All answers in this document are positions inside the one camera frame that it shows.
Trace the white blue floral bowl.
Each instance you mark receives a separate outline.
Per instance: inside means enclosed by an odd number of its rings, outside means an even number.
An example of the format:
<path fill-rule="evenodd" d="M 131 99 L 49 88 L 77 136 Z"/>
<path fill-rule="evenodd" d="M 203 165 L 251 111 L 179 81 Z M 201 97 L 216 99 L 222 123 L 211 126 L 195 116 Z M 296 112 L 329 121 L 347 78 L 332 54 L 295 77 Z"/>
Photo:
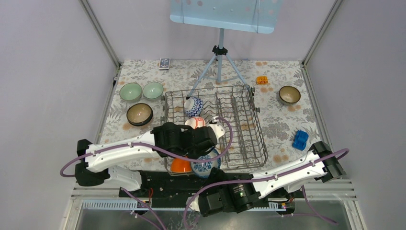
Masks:
<path fill-rule="evenodd" d="M 219 152 L 214 148 L 208 154 L 199 157 L 199 160 L 207 160 L 217 157 Z M 215 161 L 208 162 L 190 162 L 192 172 L 199 178 L 207 179 L 211 173 L 212 168 L 220 169 L 221 167 L 221 158 L 216 159 Z"/>

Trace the light blue tripod stand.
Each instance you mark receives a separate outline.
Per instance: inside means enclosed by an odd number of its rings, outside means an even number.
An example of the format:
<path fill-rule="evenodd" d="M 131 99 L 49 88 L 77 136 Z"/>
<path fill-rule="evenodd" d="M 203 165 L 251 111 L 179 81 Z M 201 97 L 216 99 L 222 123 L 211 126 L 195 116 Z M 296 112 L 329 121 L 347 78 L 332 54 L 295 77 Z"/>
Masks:
<path fill-rule="evenodd" d="M 243 85 L 247 85 L 246 79 L 243 77 L 241 72 L 238 70 L 236 64 L 234 63 L 233 59 L 228 53 L 228 50 L 224 47 L 224 36 L 225 36 L 225 29 L 220 28 L 219 29 L 219 42 L 218 45 L 214 46 L 212 49 L 213 56 L 209 60 L 208 64 L 205 66 L 204 70 L 198 77 L 197 81 L 195 82 L 193 88 L 189 91 L 187 94 L 186 98 L 190 98 L 193 93 L 195 92 L 197 86 L 201 83 L 203 79 L 212 79 L 216 80 L 217 83 L 222 83 L 222 82 L 228 82 L 228 81 L 233 81 L 233 80 L 240 80 Z M 234 69 L 236 73 L 236 77 L 232 77 L 229 79 L 222 79 L 222 67 L 223 67 L 223 57 L 227 59 L 227 61 L 230 63 L 231 67 Z M 214 61 L 217 61 L 217 77 L 209 77 L 206 73 L 209 70 L 209 68 L 212 66 Z"/>

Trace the blue white zigzag bowl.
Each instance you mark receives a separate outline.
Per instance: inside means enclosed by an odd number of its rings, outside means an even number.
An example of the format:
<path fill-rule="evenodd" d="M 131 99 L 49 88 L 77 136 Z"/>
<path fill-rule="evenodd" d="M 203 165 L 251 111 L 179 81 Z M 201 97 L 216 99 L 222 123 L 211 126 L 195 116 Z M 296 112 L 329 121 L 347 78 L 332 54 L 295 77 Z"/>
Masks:
<path fill-rule="evenodd" d="M 199 97 L 188 97 L 184 103 L 184 113 L 188 117 L 200 116 L 203 111 L 203 100 Z"/>

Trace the small yellow orange toy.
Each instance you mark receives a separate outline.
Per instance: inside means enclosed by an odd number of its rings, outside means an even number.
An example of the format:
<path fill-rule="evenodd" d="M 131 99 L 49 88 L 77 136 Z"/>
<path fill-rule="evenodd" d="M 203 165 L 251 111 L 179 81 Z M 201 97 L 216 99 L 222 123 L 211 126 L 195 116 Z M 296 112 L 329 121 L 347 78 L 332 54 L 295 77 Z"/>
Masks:
<path fill-rule="evenodd" d="M 258 76 L 256 77 L 256 84 L 257 85 L 267 85 L 269 83 L 267 76 Z"/>

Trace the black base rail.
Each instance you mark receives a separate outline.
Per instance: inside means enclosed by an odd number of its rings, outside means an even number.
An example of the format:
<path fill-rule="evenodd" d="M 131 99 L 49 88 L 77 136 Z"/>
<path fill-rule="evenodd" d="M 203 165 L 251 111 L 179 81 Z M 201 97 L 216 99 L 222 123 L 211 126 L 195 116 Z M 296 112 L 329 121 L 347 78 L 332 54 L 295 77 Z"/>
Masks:
<path fill-rule="evenodd" d="M 126 193 L 119 192 L 119 197 L 136 198 L 150 197 L 153 207 L 180 208 L 186 205 L 187 198 L 196 194 L 204 186 L 207 179 L 199 178 L 195 175 L 170 176 L 165 172 L 141 171 L 142 184 L 137 191 Z M 254 207 L 267 207 L 271 199 L 277 203 L 292 202 L 296 197 L 303 197 L 296 189 L 288 192 L 281 187 L 274 192 L 262 197 L 264 192 L 260 192 L 259 200 L 254 203 Z"/>

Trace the pink speckled bowl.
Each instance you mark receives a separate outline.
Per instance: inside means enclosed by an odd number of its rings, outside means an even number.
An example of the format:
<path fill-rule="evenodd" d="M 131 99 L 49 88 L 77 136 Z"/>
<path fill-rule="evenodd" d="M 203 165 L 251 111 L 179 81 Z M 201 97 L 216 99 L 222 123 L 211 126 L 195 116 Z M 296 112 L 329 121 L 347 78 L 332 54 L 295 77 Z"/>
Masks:
<path fill-rule="evenodd" d="M 131 125 L 141 127 L 152 120 L 153 110 L 146 103 L 137 103 L 127 110 L 126 118 Z"/>

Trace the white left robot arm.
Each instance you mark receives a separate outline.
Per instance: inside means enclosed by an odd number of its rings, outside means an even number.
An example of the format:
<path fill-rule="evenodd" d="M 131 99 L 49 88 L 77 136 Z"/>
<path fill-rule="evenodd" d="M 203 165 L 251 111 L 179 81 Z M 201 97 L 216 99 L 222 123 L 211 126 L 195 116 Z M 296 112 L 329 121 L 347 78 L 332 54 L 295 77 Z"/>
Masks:
<path fill-rule="evenodd" d="M 82 139 L 78 141 L 77 153 L 81 159 L 75 166 L 74 176 L 84 187 L 110 181 L 142 197 L 148 192 L 148 183 L 142 180 L 140 173 L 120 168 L 119 164 L 168 156 L 198 162 L 224 134 L 225 128 L 220 124 L 194 129 L 167 122 L 135 138 L 107 145 L 96 145 Z"/>

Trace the white red patterned bowl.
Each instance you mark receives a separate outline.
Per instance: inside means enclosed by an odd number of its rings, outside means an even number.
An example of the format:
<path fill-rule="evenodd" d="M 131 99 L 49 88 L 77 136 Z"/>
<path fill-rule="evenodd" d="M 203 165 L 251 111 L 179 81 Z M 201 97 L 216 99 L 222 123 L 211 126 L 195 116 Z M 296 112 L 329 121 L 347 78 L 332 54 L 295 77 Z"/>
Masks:
<path fill-rule="evenodd" d="M 200 116 L 194 116 L 186 120 L 184 124 L 192 127 L 193 129 L 197 129 L 199 127 L 206 126 L 206 121 Z"/>

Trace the blue plastic toy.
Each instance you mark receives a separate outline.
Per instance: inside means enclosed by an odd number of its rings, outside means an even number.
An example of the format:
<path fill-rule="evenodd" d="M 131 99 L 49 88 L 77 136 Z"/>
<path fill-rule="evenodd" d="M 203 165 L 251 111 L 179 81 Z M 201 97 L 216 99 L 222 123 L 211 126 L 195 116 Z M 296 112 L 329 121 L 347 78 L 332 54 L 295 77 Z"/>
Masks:
<path fill-rule="evenodd" d="M 308 138 L 309 135 L 307 132 L 297 130 L 293 139 L 292 147 L 300 151 L 305 150 Z"/>

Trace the pale green checkered bowl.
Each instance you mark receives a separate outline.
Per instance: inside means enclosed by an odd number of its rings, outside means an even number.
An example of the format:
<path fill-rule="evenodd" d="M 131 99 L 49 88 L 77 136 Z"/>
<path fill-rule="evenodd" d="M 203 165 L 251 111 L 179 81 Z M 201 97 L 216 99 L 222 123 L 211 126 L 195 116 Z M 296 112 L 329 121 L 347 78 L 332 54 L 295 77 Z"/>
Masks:
<path fill-rule="evenodd" d="M 143 88 L 143 96 L 150 101 L 159 100 L 164 92 L 164 87 L 158 82 L 150 82 Z"/>

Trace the orange bowl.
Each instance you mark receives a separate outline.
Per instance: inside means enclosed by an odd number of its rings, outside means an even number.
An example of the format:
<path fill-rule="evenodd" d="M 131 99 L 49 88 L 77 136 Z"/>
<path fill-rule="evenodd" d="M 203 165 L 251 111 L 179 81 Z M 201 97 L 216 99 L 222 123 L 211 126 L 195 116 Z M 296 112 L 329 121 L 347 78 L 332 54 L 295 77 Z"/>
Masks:
<path fill-rule="evenodd" d="M 190 173 L 192 172 L 191 164 L 189 161 L 175 158 L 170 166 L 173 173 Z"/>

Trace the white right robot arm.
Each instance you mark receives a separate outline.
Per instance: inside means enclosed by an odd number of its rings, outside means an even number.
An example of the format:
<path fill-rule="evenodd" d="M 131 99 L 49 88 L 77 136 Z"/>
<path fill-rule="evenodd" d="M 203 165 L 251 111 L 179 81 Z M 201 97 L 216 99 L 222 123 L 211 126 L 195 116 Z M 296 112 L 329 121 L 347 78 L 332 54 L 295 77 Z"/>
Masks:
<path fill-rule="evenodd" d="M 328 182 L 345 175 L 339 159 L 349 149 L 333 153 L 319 141 L 302 157 L 273 170 L 253 173 L 226 173 L 212 168 L 198 196 L 190 204 L 204 217 L 224 213 L 240 213 L 254 208 L 268 195 L 287 197 L 311 181 Z"/>

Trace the dark brown patterned bowl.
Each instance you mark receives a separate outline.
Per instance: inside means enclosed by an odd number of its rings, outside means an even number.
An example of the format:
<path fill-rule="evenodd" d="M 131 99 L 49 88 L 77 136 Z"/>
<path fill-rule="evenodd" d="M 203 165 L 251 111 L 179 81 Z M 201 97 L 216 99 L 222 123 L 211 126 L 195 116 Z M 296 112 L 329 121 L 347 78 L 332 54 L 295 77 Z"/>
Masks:
<path fill-rule="evenodd" d="M 300 101 L 301 93 L 300 91 L 293 86 L 283 86 L 280 88 L 279 99 L 283 104 L 292 105 Z"/>

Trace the light green bowl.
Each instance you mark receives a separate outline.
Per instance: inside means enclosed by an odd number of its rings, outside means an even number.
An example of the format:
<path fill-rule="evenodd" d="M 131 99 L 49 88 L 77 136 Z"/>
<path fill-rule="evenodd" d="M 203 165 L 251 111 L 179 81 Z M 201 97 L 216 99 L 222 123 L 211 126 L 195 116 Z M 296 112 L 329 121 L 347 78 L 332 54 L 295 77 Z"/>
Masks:
<path fill-rule="evenodd" d="M 137 83 L 128 83 L 120 89 L 119 95 L 126 102 L 137 102 L 142 97 L 142 87 Z"/>

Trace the light blue board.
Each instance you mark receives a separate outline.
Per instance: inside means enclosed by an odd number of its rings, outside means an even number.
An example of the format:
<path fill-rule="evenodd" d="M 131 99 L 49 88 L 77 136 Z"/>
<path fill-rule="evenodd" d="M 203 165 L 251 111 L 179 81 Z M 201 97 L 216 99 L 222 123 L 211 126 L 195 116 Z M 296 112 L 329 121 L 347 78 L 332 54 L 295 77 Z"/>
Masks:
<path fill-rule="evenodd" d="M 170 19 L 258 34 L 271 34 L 282 0 L 172 0 Z"/>

